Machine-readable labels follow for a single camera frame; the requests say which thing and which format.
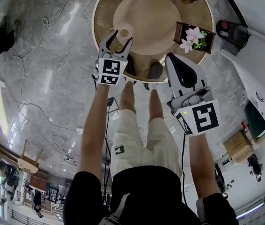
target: white shorts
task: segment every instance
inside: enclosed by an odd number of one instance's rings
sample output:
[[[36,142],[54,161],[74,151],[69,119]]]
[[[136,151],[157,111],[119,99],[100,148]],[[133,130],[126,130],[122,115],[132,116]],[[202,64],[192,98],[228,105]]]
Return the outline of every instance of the white shorts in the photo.
[[[178,147],[164,119],[150,121],[146,147],[133,111],[121,110],[118,122],[111,148],[112,177],[125,169],[147,165],[166,167],[181,177],[183,170],[178,162]]]

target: pink flower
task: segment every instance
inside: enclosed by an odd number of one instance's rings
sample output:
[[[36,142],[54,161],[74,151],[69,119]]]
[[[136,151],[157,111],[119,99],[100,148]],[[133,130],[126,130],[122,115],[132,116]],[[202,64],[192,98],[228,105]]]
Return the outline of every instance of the pink flower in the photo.
[[[186,31],[187,33],[187,40],[193,41],[194,43],[199,43],[199,38],[204,38],[204,35],[200,33],[199,27],[196,27],[194,29],[189,28],[189,30]]]
[[[191,44],[191,41],[190,40],[183,40],[181,39],[181,41],[183,42],[180,47],[184,49],[185,53],[188,53],[189,50],[192,51],[193,48],[192,48],[192,44]]]

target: marble floor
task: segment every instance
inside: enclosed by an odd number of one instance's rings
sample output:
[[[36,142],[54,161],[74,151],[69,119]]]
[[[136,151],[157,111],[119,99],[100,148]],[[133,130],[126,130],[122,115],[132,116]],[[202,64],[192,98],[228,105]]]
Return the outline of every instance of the marble floor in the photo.
[[[0,21],[7,14],[11,20],[21,21],[22,32],[14,48],[19,56],[25,56],[37,44],[45,30],[42,18],[54,21],[64,1],[0,0]],[[207,2],[215,23],[218,20],[238,22],[227,0]],[[76,168],[64,161],[64,152],[58,147],[66,151],[71,149],[74,160],[78,161],[81,135],[76,133],[76,127],[84,126],[95,92],[91,78],[98,56],[91,30],[95,3],[96,0],[68,0],[58,21],[48,28],[34,52],[23,60],[23,82],[21,61],[12,57],[10,52],[0,55],[0,79],[7,83],[7,87],[0,87],[0,143],[21,154],[24,141],[28,139],[26,156],[35,158],[43,148],[40,167],[64,178],[72,178]],[[225,153],[223,141],[244,120],[243,87],[233,65],[219,54],[221,48],[231,53],[237,52],[232,45],[216,36],[212,53],[200,64],[220,104],[221,128],[207,134],[214,159]],[[119,101],[123,85],[124,80],[118,87],[111,88],[110,97],[114,96]],[[148,105],[149,92],[141,83],[134,88],[138,124],[145,140],[149,116],[144,107]],[[166,105],[171,99],[171,89],[168,84],[161,84],[158,85],[158,92],[167,126],[173,131],[181,151],[183,132]],[[116,124],[117,119],[110,119],[109,141]],[[188,153],[188,141],[186,145],[185,151]],[[188,163],[188,156],[185,156],[184,166],[188,166]]]

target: shoe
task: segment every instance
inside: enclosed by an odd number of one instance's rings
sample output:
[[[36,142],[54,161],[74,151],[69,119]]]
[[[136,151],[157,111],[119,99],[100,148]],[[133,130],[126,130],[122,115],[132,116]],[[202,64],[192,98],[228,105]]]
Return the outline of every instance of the shoe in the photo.
[[[15,20],[13,22],[11,32],[13,33],[14,36],[14,44],[12,46],[12,48],[14,48],[20,34],[20,22],[18,20]]]
[[[148,72],[147,78],[148,79],[159,79],[161,77],[161,75],[162,75],[162,71],[163,71],[163,68],[162,68],[161,63],[159,61],[157,61],[157,60],[154,60],[150,64],[150,68],[149,68],[149,72]],[[146,90],[150,90],[149,86],[148,86],[148,83],[145,83],[144,87],[145,87]]]
[[[8,33],[7,31],[7,16],[4,16],[0,22],[0,30],[3,30],[5,33]]]
[[[125,72],[136,76],[136,70],[134,69],[134,64],[133,64],[133,57],[131,55],[128,55],[127,57],[127,66],[125,68]]]

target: chair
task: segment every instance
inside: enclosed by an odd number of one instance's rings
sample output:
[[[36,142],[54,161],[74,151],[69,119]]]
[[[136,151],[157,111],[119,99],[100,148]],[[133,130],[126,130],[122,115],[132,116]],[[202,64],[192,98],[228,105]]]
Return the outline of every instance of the chair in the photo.
[[[38,169],[38,166],[39,166],[38,160],[41,157],[41,154],[43,152],[43,149],[41,149],[40,153],[37,155],[36,160],[34,161],[34,160],[32,160],[32,159],[30,159],[30,158],[28,158],[28,157],[26,157],[24,155],[27,141],[28,140],[25,140],[22,154],[21,154],[20,158],[17,159],[18,166],[20,168],[22,168],[23,170],[27,171],[27,172],[36,173],[39,170]]]

